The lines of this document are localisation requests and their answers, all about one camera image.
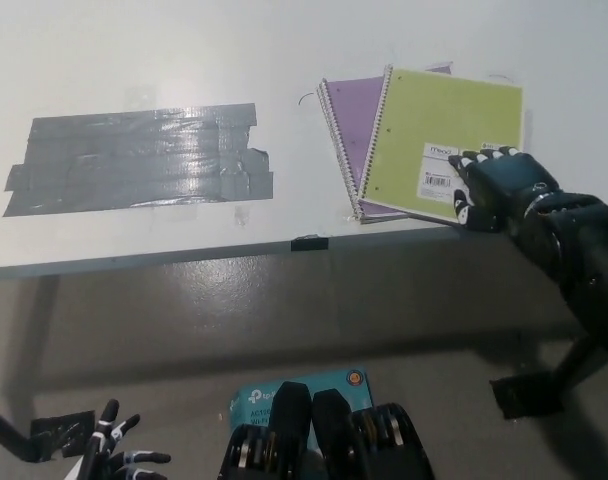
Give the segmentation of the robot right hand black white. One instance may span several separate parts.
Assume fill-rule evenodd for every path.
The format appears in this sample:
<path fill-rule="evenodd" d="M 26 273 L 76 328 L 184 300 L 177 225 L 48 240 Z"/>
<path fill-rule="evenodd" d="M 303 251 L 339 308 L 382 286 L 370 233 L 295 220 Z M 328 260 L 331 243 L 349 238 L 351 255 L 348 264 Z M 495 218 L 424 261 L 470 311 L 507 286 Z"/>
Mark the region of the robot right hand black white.
<path fill-rule="evenodd" d="M 464 151 L 448 162 L 466 186 L 454 191 L 456 218 L 472 231 L 500 232 L 534 201 L 561 190 L 532 155 L 514 147 Z"/>

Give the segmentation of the robot left hand black white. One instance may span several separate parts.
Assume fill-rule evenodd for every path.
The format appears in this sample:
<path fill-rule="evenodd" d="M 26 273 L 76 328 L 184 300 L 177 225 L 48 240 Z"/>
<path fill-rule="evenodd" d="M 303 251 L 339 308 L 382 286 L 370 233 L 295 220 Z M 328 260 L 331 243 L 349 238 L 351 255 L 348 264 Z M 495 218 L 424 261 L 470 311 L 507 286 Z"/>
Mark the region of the robot left hand black white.
<path fill-rule="evenodd" d="M 84 454 L 66 474 L 65 480 L 166 479 L 165 475 L 144 468 L 143 464 L 168 464 L 172 460 L 169 454 L 150 450 L 118 451 L 119 443 L 141 420 L 139 414 L 134 414 L 119 421 L 119 409 L 118 400 L 108 401 Z"/>

